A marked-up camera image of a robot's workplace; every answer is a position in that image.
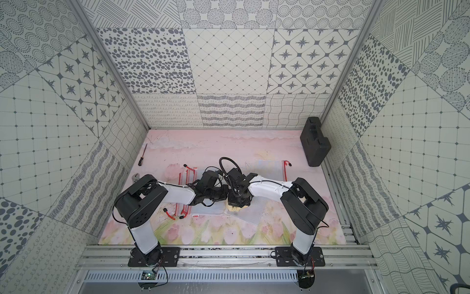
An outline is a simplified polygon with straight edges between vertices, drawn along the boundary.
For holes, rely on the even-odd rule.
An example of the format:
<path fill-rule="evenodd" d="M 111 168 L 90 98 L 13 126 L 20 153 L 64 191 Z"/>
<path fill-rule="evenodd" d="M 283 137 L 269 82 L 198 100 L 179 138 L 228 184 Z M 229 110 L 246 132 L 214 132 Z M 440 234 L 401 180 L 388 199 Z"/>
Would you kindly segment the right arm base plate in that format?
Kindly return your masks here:
<path fill-rule="evenodd" d="M 326 265 L 322 249 L 315 246 L 311 247 L 306 254 L 302 254 L 293 246 L 275 247 L 274 259 L 278 267 L 324 267 Z"/>

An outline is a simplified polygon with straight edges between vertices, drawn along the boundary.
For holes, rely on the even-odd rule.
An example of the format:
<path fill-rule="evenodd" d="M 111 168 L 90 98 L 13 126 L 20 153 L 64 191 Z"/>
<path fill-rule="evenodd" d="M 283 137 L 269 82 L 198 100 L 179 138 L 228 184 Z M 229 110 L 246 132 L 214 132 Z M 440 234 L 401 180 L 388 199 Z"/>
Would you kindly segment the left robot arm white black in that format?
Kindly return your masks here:
<path fill-rule="evenodd" d="M 131 266 L 134 267 L 137 262 L 152 266 L 161 261 L 163 251 L 150 221 L 161 203 L 207 206 L 205 200 L 213 203 L 224 201 L 228 198 L 228 192 L 228 185 L 222 184 L 219 174 L 212 171 L 186 186 L 163 183 L 150 174 L 134 182 L 117 196 L 114 204 L 134 240 Z"/>

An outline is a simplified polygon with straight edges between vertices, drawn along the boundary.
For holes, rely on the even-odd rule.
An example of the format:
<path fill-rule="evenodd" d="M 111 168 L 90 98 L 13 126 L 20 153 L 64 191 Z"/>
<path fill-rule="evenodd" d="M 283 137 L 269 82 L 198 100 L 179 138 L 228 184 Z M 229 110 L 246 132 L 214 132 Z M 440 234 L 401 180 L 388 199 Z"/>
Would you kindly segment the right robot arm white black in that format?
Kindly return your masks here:
<path fill-rule="evenodd" d="M 296 227 L 296 236 L 291 244 L 291 255 L 295 264 L 306 265 L 313 251 L 318 230 L 328 228 L 325 216 L 329 211 L 326 201 L 303 178 L 295 181 L 275 181 L 240 169 L 223 172 L 228 185 L 228 204 L 242 208 L 249 206 L 255 197 L 280 202 Z"/>

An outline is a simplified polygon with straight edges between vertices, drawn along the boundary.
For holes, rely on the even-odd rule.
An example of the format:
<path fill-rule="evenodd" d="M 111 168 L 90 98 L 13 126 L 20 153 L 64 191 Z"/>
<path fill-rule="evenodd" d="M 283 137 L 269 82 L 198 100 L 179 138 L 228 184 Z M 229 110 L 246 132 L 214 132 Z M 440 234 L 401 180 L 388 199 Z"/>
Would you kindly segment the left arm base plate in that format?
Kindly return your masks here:
<path fill-rule="evenodd" d="M 130 252 L 128 267 L 177 267 L 179 255 L 181 253 L 180 247 L 161 247 L 157 245 L 156 248 L 151 250 L 148 254 L 144 254 L 137 246 Z"/>

